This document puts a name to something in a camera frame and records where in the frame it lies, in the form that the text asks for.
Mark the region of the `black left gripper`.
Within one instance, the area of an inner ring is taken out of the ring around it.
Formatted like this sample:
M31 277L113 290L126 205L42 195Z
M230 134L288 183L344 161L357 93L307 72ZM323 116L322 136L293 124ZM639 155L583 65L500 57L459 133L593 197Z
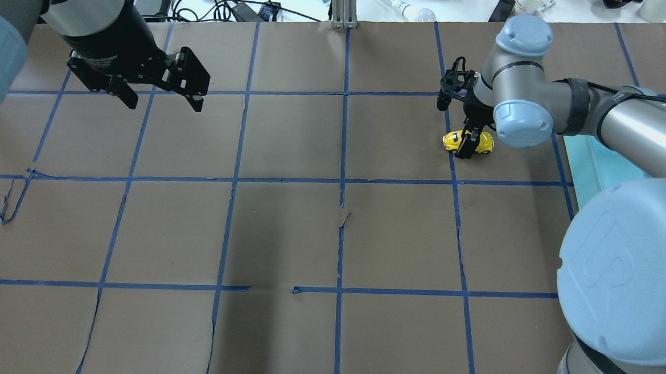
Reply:
M69 46L79 59L69 60L68 67L90 91L105 89L135 110L139 95L126 79L163 77L163 91L183 96L194 112L202 112L211 75L191 48L183 46L175 54L158 48L146 21L131 2L125 2L116 19L103 30L70 36ZM124 79L110 79L117 75Z

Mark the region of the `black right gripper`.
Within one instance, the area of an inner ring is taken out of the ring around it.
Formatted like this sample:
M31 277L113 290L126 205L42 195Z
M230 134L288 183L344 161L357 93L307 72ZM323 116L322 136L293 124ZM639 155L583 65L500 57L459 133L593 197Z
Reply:
M457 159L470 159L478 150L480 142L480 130L478 127L494 126L493 107L480 101L475 93L475 84L479 73L467 70L466 58L457 57L446 69L440 79L439 94L437 97L437 109L446 112L453 100L463 103L463 112L471 126L475 128L464 128L458 132L460 141L455 152Z

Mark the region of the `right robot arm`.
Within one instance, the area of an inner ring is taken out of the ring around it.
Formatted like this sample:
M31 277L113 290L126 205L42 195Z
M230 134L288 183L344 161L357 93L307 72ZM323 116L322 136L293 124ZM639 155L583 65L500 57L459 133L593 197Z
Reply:
M471 158L491 127L510 147L588 135L646 173L595 194L560 246L557 293L572 344L555 374L666 374L666 98L646 88L551 81L549 25L517 15L480 71L463 56L441 77L437 109L466 116L453 149Z

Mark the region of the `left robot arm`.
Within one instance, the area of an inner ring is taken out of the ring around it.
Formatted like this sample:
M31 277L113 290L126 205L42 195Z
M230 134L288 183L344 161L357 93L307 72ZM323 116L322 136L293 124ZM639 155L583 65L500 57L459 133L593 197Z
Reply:
M26 63L40 20L70 46L67 67L89 91L136 109L132 86L150 84L201 112L209 72L188 47L176 54L158 47L133 0L0 0L0 106Z

